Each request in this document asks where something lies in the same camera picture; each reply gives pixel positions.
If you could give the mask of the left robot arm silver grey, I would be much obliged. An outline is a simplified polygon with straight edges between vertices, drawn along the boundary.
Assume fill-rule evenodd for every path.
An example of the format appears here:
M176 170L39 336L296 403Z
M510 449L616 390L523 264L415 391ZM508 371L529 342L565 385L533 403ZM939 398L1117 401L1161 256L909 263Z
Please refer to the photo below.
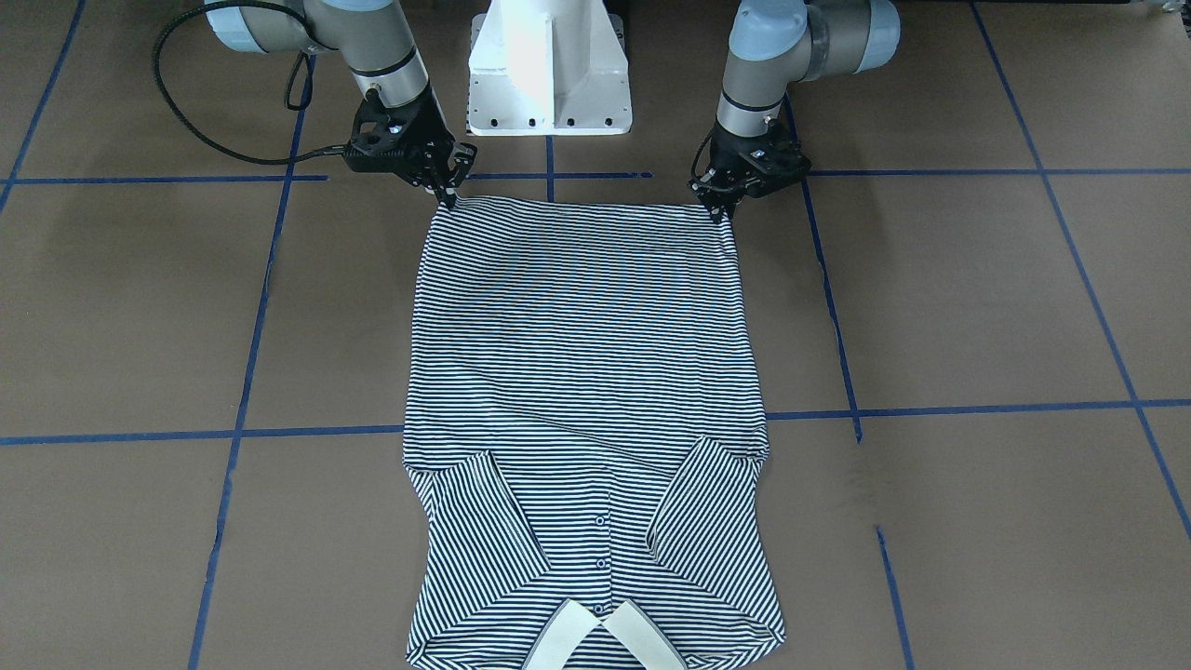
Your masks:
M747 198L807 179L812 162L782 123L793 82L872 71L902 42L890 1L743 1L732 19L709 162L690 165L690 190L712 221L731 220Z

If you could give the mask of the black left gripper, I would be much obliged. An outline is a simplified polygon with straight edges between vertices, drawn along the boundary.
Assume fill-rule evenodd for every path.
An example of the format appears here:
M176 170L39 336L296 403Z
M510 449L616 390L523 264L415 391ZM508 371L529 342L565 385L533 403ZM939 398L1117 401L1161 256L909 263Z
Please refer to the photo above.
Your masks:
M807 179L812 162L782 120L766 124L755 137L731 133L716 124L710 133L710 164L690 190L715 223L732 220L746 196L762 198Z

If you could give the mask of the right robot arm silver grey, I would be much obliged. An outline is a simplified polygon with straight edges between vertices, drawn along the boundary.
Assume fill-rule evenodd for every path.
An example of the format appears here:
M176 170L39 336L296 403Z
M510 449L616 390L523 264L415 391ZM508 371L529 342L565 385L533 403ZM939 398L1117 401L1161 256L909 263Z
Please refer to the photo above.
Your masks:
M362 94L339 155L353 171L391 173L445 208L476 148L456 140L403 8L395 1L206 1L225 46L241 52L339 52Z

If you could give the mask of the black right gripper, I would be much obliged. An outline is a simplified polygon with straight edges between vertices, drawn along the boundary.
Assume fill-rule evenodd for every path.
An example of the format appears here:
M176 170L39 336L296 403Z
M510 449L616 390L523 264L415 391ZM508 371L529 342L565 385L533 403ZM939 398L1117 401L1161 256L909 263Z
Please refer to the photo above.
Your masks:
M343 157L353 171L391 173L414 187L430 187L441 207L459 205L479 149L455 140L447 129L434 84L399 106L381 100L381 88L364 93Z

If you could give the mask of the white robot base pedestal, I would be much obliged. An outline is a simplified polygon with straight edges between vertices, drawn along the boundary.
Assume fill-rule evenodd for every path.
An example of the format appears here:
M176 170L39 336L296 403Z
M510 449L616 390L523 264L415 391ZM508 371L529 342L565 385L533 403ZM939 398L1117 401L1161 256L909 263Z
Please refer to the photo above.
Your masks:
M634 123L622 19L604 1L493 1L470 24L474 136L618 136Z

